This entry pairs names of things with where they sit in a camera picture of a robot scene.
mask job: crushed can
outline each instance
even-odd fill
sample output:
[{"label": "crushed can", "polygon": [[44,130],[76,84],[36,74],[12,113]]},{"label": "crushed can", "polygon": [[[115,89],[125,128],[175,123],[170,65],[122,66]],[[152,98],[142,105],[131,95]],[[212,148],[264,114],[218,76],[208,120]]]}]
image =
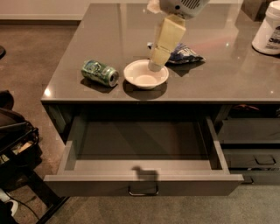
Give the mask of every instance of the crushed can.
[{"label": "crushed can", "polygon": [[119,80],[119,73],[113,67],[92,59],[84,62],[81,73],[85,78],[97,81],[111,88],[114,87]]}]

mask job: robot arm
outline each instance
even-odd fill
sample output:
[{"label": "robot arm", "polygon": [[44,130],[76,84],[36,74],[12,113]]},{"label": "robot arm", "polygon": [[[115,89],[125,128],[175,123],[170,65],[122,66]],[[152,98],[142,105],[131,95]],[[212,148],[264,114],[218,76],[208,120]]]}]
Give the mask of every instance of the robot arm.
[{"label": "robot arm", "polygon": [[158,72],[165,65],[186,32],[186,19],[198,15],[208,2],[209,0],[150,0],[148,9],[153,5],[168,14],[150,52],[151,71]]}]

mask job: white bowl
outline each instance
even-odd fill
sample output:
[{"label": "white bowl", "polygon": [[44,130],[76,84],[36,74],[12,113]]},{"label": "white bowl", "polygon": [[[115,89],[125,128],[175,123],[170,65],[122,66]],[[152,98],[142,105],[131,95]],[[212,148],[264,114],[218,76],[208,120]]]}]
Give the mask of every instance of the white bowl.
[{"label": "white bowl", "polygon": [[149,60],[140,59],[124,68],[123,74],[126,81],[142,89],[152,89],[168,79],[168,69],[164,66],[159,72],[152,72],[148,68]]}]

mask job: floor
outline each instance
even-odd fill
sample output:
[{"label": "floor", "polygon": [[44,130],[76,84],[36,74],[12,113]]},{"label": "floor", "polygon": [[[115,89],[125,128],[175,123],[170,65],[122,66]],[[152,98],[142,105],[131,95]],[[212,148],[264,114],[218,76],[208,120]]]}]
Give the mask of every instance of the floor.
[{"label": "floor", "polygon": [[[14,110],[39,128],[43,162],[40,177],[58,169],[63,143],[40,103],[76,30],[76,25],[0,25],[0,45],[7,54],[0,60],[0,89],[15,98]],[[10,192],[41,217],[46,206],[27,187]],[[47,222],[60,223],[279,223],[280,185],[241,185],[225,197],[72,197]],[[19,206],[15,220],[36,223],[35,216]]]}]

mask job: drawer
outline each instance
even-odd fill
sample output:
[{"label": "drawer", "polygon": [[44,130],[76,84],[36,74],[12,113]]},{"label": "drawer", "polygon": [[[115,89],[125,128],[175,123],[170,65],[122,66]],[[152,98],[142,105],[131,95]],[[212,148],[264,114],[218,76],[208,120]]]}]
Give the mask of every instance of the drawer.
[{"label": "drawer", "polygon": [[223,150],[228,168],[280,167],[279,149],[230,149]]},{"label": "drawer", "polygon": [[221,144],[280,145],[279,118],[234,118],[222,122]]},{"label": "drawer", "polygon": [[242,174],[244,177],[243,184],[256,185],[279,185],[280,169],[255,169],[247,171],[231,171],[232,174]]},{"label": "drawer", "polygon": [[229,195],[232,175],[210,118],[204,122],[75,117],[56,175],[59,196]]}]

